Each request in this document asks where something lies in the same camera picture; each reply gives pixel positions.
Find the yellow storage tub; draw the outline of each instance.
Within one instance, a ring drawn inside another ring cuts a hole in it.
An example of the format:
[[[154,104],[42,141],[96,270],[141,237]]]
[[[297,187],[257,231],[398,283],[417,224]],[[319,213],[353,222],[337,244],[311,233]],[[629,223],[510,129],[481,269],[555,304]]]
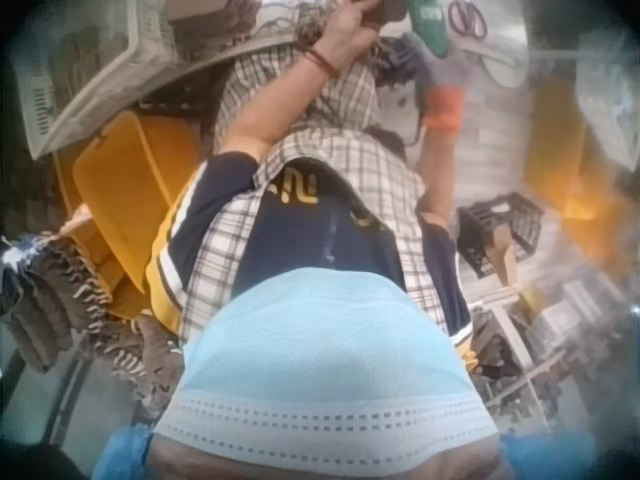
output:
[[[184,120],[127,111],[75,162],[76,187],[140,292],[158,228],[199,158],[194,132]]]

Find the black plastic crate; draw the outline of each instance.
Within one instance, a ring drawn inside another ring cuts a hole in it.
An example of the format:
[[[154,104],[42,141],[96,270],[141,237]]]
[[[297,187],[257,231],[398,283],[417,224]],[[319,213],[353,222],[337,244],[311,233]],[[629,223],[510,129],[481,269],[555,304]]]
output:
[[[509,224],[516,262],[519,263],[531,257],[538,248],[542,215],[544,211],[540,207],[515,192],[459,208],[458,251],[478,278],[489,276],[495,269],[487,258],[484,239],[499,225]]]

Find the plaid shirt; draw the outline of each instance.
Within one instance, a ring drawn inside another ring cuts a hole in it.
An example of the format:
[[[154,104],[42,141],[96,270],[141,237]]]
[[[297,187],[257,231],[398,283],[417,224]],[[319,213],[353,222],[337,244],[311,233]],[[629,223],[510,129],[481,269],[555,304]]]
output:
[[[287,45],[236,61],[222,95],[214,151],[219,150],[238,110],[298,56]],[[321,160],[335,170],[356,198],[394,233],[408,295],[449,333],[425,264],[422,230],[415,213],[424,186],[404,162],[363,133],[379,124],[378,119],[375,82],[365,65],[356,63],[325,87],[261,163],[254,176],[255,190],[236,196],[211,223],[188,286],[180,331],[183,342],[199,335],[229,302],[262,196],[286,163],[301,157]]]

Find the scissors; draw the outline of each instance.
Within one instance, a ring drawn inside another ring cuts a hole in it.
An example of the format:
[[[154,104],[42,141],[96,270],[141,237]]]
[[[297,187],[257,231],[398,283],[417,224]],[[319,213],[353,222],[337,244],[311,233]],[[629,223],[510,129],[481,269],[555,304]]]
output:
[[[489,33],[484,15],[471,0],[454,0],[449,4],[449,24],[461,37],[478,41],[487,38]]]

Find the yellow bin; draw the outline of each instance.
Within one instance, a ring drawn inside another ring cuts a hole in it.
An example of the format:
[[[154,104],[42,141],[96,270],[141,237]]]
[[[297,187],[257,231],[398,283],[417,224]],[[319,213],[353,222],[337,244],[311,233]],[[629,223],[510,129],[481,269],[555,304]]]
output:
[[[194,132],[184,120],[127,111],[105,127],[74,165],[82,199],[141,292],[158,228],[199,157]]]

